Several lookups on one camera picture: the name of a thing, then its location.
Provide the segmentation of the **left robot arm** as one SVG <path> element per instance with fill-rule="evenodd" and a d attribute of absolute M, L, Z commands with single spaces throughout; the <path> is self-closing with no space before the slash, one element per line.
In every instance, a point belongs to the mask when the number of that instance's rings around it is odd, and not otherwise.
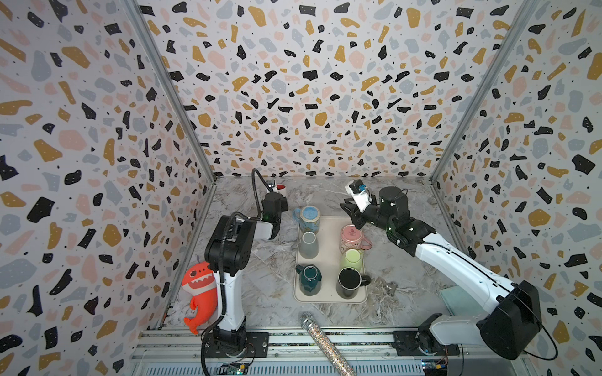
<path fill-rule="evenodd" d="M 249 340 L 242 305 L 242 271 L 249 263 L 253 242 L 273 240 L 286 211 L 286 197 L 270 191 L 257 217 L 234 211 L 219 219 L 205 249 L 205 261 L 216 277 L 219 316 L 202 334 L 202 360 L 214 354 L 239 357 L 246 351 Z"/>

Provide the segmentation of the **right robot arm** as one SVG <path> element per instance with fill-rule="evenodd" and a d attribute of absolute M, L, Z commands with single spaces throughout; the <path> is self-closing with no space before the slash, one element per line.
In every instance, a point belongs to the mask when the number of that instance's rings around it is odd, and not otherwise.
<path fill-rule="evenodd" d="M 434 227 L 413 218 L 405 190 L 386 186 L 374 195 L 361 180 L 348 183 L 345 190 L 349 197 L 340 207 L 357 229 L 371 224 L 384 230 L 392 244 L 442 272 L 484 310 L 478 316 L 431 315 L 418 327 L 412 348 L 436 355 L 445 346 L 486 346 L 506 360 L 525 353 L 543 328 L 535 286 L 500 277 L 455 248 Z"/>

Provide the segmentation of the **pink mug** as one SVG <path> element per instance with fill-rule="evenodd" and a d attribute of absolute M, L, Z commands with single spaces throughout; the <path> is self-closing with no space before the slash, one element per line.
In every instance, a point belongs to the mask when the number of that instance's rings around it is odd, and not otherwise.
<path fill-rule="evenodd" d="M 340 252 L 345 253 L 350 249 L 356 249 L 361 252 L 372 248 L 372 242 L 353 224 L 344 226 L 340 231 Z"/>

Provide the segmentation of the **white mug red inside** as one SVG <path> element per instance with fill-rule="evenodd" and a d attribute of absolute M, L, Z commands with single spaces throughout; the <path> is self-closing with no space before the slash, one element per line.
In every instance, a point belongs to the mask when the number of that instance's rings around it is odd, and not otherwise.
<path fill-rule="evenodd" d="M 285 185 L 277 184 L 276 185 L 276 191 L 279 192 L 279 194 L 281 194 L 283 197 L 287 196 L 287 190 L 286 190 L 286 186 Z"/>

